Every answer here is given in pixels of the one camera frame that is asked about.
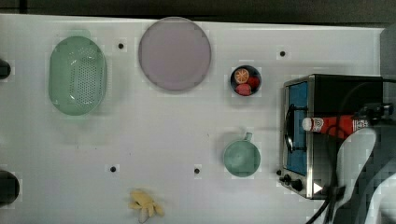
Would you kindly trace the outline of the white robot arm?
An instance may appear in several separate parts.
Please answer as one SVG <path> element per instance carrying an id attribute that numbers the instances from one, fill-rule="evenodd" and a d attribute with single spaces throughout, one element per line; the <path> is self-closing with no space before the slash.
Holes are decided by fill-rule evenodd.
<path id="1" fill-rule="evenodd" d="M 395 120 L 392 104 L 365 105 L 356 117 L 368 123 L 340 146 L 337 186 L 323 224 L 369 224 L 373 198 L 380 185 L 395 175 Z"/>

